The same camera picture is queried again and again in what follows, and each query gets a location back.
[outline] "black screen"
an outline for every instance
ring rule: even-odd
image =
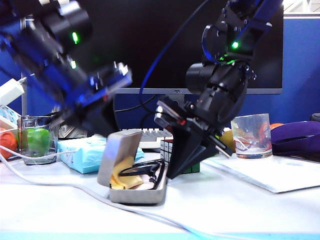
[[[87,72],[113,61],[127,64],[139,88],[163,46],[203,0],[78,0],[93,24],[91,39],[71,55]],[[146,88],[186,88],[188,68],[201,61],[202,33],[218,19],[226,0],[209,2],[163,56]],[[271,31],[258,43],[251,66],[253,89],[282,88],[283,8],[270,21]]]

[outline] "eyeglass case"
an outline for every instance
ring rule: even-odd
[[[108,136],[106,148],[102,155],[97,182],[110,187],[110,178],[114,167],[127,157],[135,157],[141,139],[140,129],[118,131]],[[134,189],[109,189],[109,198],[113,203],[122,204],[159,204],[166,195],[167,166],[156,189],[148,189],[150,184],[143,183]]]

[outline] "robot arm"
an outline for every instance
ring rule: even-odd
[[[68,55],[90,36],[88,14],[76,1],[41,5],[38,0],[0,1],[0,26],[33,15],[18,34],[1,32],[1,49],[10,53],[34,87],[61,106],[55,120],[104,136],[117,130],[110,106],[117,88],[131,84],[131,72],[114,63],[87,74]]]
[[[204,58],[186,73],[188,89],[199,95],[184,107],[169,98],[158,101],[154,120],[173,133],[174,142],[167,172],[169,178],[222,152],[232,151],[217,136],[238,114],[248,81],[256,78],[250,68],[258,40],[271,28],[269,20],[281,0],[229,0],[215,25],[202,35]]]

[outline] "white paper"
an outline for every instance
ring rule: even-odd
[[[320,186],[320,163],[285,156],[260,159],[212,157],[211,166],[242,180],[281,193]]]

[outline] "blue partition wall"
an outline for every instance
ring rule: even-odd
[[[9,29],[18,30],[19,24]],[[285,19],[283,35],[282,94],[249,94],[239,115],[269,113],[270,122],[289,123],[306,121],[312,113],[320,112],[320,19]],[[0,61],[1,66],[19,77],[19,68],[6,52],[0,53]],[[0,80],[4,83],[9,79],[0,73]],[[36,89],[28,86],[27,92],[28,114],[43,115],[51,111],[53,105]],[[190,95],[187,98],[194,99],[194,96]],[[138,96],[135,94],[118,94],[115,101],[116,109],[138,104]],[[156,100],[149,106],[155,109]],[[21,113],[20,100],[13,102],[11,107]],[[117,114],[119,126],[121,128],[137,126],[141,116],[145,114],[146,112],[141,109],[119,113]],[[154,125],[153,116],[146,118],[145,122],[148,126]]]
[[[4,29],[4,32],[8,33],[15,33],[20,31],[20,23],[16,22]],[[0,52],[0,66],[7,71],[8,74],[5,74],[3,71],[0,70],[0,85],[9,81],[12,77],[16,80],[19,80],[21,77],[19,67],[13,62],[11,56],[6,51]],[[10,108],[15,110],[17,113],[22,113],[22,104],[21,104],[21,97],[14,100],[12,103],[8,105]]]

